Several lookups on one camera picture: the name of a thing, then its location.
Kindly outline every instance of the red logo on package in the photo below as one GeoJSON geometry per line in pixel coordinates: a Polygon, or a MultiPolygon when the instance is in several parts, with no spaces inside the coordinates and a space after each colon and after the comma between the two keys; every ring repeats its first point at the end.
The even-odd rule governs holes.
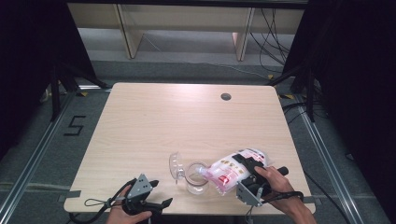
{"type": "Polygon", "coordinates": [[[221,182],[223,182],[224,184],[227,184],[228,182],[230,182],[230,180],[225,175],[219,176],[219,180],[221,182]]]}

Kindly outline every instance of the gray carpet floor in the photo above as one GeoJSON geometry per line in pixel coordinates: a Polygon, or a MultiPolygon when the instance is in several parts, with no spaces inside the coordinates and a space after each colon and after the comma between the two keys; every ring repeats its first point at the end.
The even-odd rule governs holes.
{"type": "MultiPolygon", "coordinates": [[[[267,82],[266,77],[269,74],[257,65],[239,65],[236,67],[250,73],[261,74],[263,77],[210,64],[92,62],[92,65],[99,79],[107,84],[123,81],[263,85],[267,82]]],[[[281,71],[281,67],[272,68],[281,71]]],[[[278,84],[276,86],[277,92],[279,94],[290,93],[291,82],[292,78],[278,84]]],[[[84,79],[78,79],[78,83],[90,84],[84,79]]],[[[63,209],[63,202],[60,197],[62,198],[66,194],[74,180],[108,95],[108,91],[89,91],[87,96],[76,94],[73,97],[73,101],[64,112],[64,117],[56,130],[56,134],[8,223],[68,223],[68,214],[63,209]],[[65,133],[76,132],[76,129],[68,127],[74,116],[85,116],[85,119],[75,120],[75,124],[84,127],[79,136],[65,136],[65,133]]],[[[293,99],[280,99],[280,102],[282,105],[296,103],[293,99]]],[[[365,223],[389,223],[359,168],[354,161],[346,158],[347,149],[332,126],[332,121],[328,118],[323,106],[317,104],[314,108],[316,125],[339,173],[359,208],[362,219],[365,223]]],[[[290,132],[302,166],[341,206],[300,113],[297,108],[293,108],[285,116],[290,123],[290,132]]],[[[12,183],[18,180],[26,162],[28,162],[41,136],[50,124],[50,114],[51,102],[48,100],[36,109],[31,122],[26,125],[21,141],[1,160],[0,196],[2,199],[7,196],[12,183]]],[[[317,202],[315,218],[318,223],[346,223],[322,190],[311,180],[307,179],[307,181],[317,202]]],[[[83,214],[80,217],[84,218],[92,215],[83,214]]],[[[105,223],[105,220],[106,214],[102,215],[95,223],[105,223]]],[[[159,223],[168,222],[244,223],[244,219],[243,217],[166,216],[159,223]]],[[[291,221],[285,216],[266,216],[254,217],[254,223],[291,223],[291,221]]]]}

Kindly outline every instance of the person's right hand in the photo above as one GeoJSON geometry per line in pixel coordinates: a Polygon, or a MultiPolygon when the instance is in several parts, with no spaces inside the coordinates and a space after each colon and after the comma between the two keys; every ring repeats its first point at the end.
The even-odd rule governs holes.
{"type": "MultiPolygon", "coordinates": [[[[278,193],[294,191],[289,180],[274,166],[266,167],[265,169],[256,166],[254,170],[267,179],[268,183],[271,185],[272,192],[266,195],[264,200],[270,199],[278,193]]],[[[317,223],[311,211],[297,196],[271,201],[270,204],[291,217],[295,223],[317,223]]]]}

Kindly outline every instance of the white and pink package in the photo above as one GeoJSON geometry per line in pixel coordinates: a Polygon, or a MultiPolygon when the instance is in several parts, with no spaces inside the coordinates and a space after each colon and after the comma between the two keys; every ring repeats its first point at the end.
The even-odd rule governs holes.
{"type": "Polygon", "coordinates": [[[260,161],[263,167],[268,166],[269,160],[265,153],[256,148],[245,148],[216,161],[208,168],[200,168],[197,172],[207,180],[213,182],[218,192],[222,195],[231,191],[238,181],[250,176],[250,172],[247,168],[233,158],[236,154],[240,154],[244,158],[251,157],[255,161],[260,161]]]}

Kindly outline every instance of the table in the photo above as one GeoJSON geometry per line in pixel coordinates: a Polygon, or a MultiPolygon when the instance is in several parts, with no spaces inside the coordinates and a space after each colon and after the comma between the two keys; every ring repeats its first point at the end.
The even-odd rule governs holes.
{"type": "MultiPolygon", "coordinates": [[[[114,85],[71,187],[79,198],[68,198],[67,212],[97,212],[93,198],[107,200],[128,180],[145,174],[159,185],[148,202],[173,198],[164,214],[242,216],[248,206],[235,189],[220,196],[214,186],[202,195],[177,185],[169,172],[169,156],[179,152],[186,165],[211,164],[238,149],[255,147],[275,167],[286,166],[288,179],[305,197],[311,196],[276,91],[269,86],[117,83],[114,85]],[[228,93],[230,100],[221,95],[228,93]]],[[[315,205],[308,208],[315,212],[315,205]]],[[[280,214],[271,205],[255,215],[280,214]]]]}

